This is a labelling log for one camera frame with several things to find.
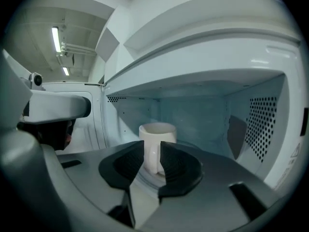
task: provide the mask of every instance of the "ventilation holes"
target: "ventilation holes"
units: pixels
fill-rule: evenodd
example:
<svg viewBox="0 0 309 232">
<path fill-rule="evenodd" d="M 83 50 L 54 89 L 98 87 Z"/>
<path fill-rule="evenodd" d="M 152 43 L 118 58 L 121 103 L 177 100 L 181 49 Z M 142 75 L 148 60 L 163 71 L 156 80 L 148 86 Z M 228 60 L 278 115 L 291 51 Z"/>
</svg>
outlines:
<svg viewBox="0 0 309 232">
<path fill-rule="evenodd" d="M 267 147 L 274 133 L 277 112 L 276 97 L 250 99 L 250 113 L 247 121 L 245 142 L 258 159 L 263 162 Z"/>
<path fill-rule="evenodd" d="M 118 102 L 119 100 L 126 99 L 126 97 L 114 97 L 114 96 L 108 96 L 107 102 Z"/>
</svg>

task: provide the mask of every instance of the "black rubber pad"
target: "black rubber pad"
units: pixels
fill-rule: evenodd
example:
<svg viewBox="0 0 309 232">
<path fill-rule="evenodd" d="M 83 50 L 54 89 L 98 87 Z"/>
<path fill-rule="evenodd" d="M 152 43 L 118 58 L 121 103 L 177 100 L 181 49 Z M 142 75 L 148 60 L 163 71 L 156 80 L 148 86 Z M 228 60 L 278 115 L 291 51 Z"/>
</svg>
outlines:
<svg viewBox="0 0 309 232">
<path fill-rule="evenodd" d="M 192 155 L 161 142 L 161 165 L 166 185 L 159 189 L 158 197 L 183 196 L 194 189 L 203 177 L 201 163 Z"/>
<path fill-rule="evenodd" d="M 79 164 L 82 164 L 81 161 L 79 161 L 79 160 L 71 160 L 71 161 L 67 161 L 67 162 L 61 163 L 61 166 L 63 168 L 70 168 L 70 167 L 77 166 Z"/>
<path fill-rule="evenodd" d="M 144 141 L 139 141 L 103 159 L 98 171 L 111 187 L 128 191 L 143 161 Z"/>
<path fill-rule="evenodd" d="M 232 185 L 230 189 L 251 221 L 266 212 L 265 206 L 243 183 Z"/>
</svg>

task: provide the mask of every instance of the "ceiling light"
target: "ceiling light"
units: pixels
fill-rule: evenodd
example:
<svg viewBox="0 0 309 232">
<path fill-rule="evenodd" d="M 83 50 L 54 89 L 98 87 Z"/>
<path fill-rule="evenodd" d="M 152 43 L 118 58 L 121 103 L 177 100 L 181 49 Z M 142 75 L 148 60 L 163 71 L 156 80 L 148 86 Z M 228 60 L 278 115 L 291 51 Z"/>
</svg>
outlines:
<svg viewBox="0 0 309 232">
<path fill-rule="evenodd" d="M 61 52 L 60 43 L 59 43 L 59 35 L 58 35 L 58 27 L 52 27 L 52 33 L 53 33 L 56 51 Z"/>
<path fill-rule="evenodd" d="M 67 67 L 62 67 L 65 75 L 70 75 Z"/>
</svg>

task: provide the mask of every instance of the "microwave ceiling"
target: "microwave ceiling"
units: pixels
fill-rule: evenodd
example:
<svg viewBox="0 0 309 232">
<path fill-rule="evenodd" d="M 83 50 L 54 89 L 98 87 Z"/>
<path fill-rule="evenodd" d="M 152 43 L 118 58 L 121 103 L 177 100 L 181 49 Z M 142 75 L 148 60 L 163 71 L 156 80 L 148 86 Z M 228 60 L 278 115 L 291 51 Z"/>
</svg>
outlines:
<svg viewBox="0 0 309 232">
<path fill-rule="evenodd" d="M 105 23 L 105 19 L 69 9 L 20 9 L 6 29 L 3 48 L 27 70 L 41 74 L 44 82 L 86 82 L 96 56 L 74 54 L 74 66 L 66 76 L 56 57 L 52 27 L 59 28 L 60 43 L 94 49 Z"/>
</svg>

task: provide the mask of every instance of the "label sticker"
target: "label sticker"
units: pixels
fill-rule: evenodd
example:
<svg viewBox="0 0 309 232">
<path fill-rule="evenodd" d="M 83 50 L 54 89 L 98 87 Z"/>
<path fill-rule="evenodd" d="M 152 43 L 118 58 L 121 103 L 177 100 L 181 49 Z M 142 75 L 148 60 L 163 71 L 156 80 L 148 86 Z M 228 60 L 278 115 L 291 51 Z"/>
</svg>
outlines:
<svg viewBox="0 0 309 232">
<path fill-rule="evenodd" d="M 276 186 L 274 187 L 275 190 L 277 190 L 280 185 L 283 183 L 283 181 L 285 180 L 285 178 L 287 177 L 288 173 L 290 172 L 290 170 L 292 169 L 298 153 L 299 153 L 299 149 L 300 149 L 300 143 L 298 143 L 296 149 L 294 150 L 294 152 L 292 153 L 292 155 L 290 156 L 290 161 L 288 163 L 288 167 L 285 169 L 285 171 L 283 172 L 283 175 L 280 177 L 280 179 L 278 180 Z"/>
</svg>

